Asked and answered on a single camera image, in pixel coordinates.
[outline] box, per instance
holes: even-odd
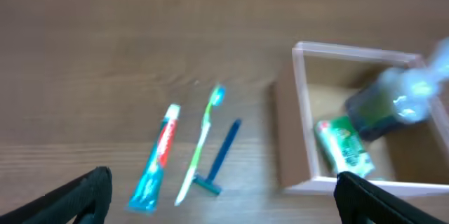
[[[285,192],[331,194],[336,175],[313,127],[344,114],[344,102],[388,67],[424,67],[419,55],[300,42],[276,81],[279,175]],[[426,122],[364,143],[376,166],[366,179],[399,197],[449,192],[448,116],[430,100]]]

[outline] green soap package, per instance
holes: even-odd
[[[364,178],[374,170],[370,155],[348,116],[319,121],[315,134],[335,173],[351,171]]]

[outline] green and white toothbrush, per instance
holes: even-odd
[[[187,174],[185,175],[184,182],[181,185],[181,190],[176,197],[175,206],[179,206],[181,204],[182,200],[184,200],[185,198],[185,195],[189,191],[190,185],[192,184],[195,176],[195,170],[198,166],[199,157],[201,156],[204,142],[206,141],[206,137],[211,126],[210,113],[212,111],[212,107],[221,105],[225,93],[226,89],[221,85],[217,85],[213,89],[212,94],[209,97],[208,105],[206,106],[206,109],[204,111],[203,121],[201,122],[201,135],[199,137],[198,144],[196,144],[195,153],[192,157],[192,160],[190,161],[189,169],[187,170]]]

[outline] toiletry item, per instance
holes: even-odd
[[[175,137],[179,113],[179,105],[172,104],[168,108],[162,121],[158,140],[153,146],[147,166],[134,191],[134,195],[128,203],[130,210],[146,213],[156,210],[159,190],[163,180],[163,168],[167,163],[168,153]]]
[[[377,80],[350,97],[345,107],[351,123],[364,140],[425,120],[428,100],[440,92],[439,82],[449,77],[449,38],[444,39],[427,68],[389,68]]]
[[[226,89],[221,85],[217,85],[213,89],[213,91],[209,97],[208,104],[204,111],[203,121],[201,122],[201,134],[200,134],[200,137],[198,140],[198,144],[196,145],[194,156],[192,157],[192,160],[190,161],[189,168],[187,169],[187,173],[185,175],[184,182],[182,182],[180,192],[176,197],[175,206],[179,206],[181,204],[182,200],[184,200],[184,198],[185,198],[185,195],[189,191],[190,185],[192,184],[192,181],[195,176],[195,170],[196,170],[196,167],[198,166],[198,162],[199,162],[199,158],[201,156],[201,151],[203,149],[204,142],[206,141],[206,137],[208,135],[210,126],[212,125],[210,122],[210,113],[211,113],[212,107],[218,107],[221,104],[221,102],[223,101],[223,98],[225,96],[225,93],[226,93]]]
[[[319,121],[314,130],[334,173],[351,171],[364,178],[374,170],[370,155],[348,116]]]
[[[209,192],[212,192],[214,195],[219,195],[222,191],[222,188],[219,185],[216,185],[213,181],[220,170],[220,167],[225,160],[226,154],[231,147],[232,142],[234,141],[237,131],[240,128],[241,119],[236,119],[236,121],[232,124],[226,138],[223,141],[222,147],[215,158],[215,161],[210,168],[210,172],[207,178],[200,176],[199,174],[195,175],[194,183],[204,187]]]

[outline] red toothpaste label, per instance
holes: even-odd
[[[175,136],[176,119],[170,119],[164,126],[159,137],[157,145],[157,161],[162,167],[167,163],[168,153],[170,152],[171,143]]]

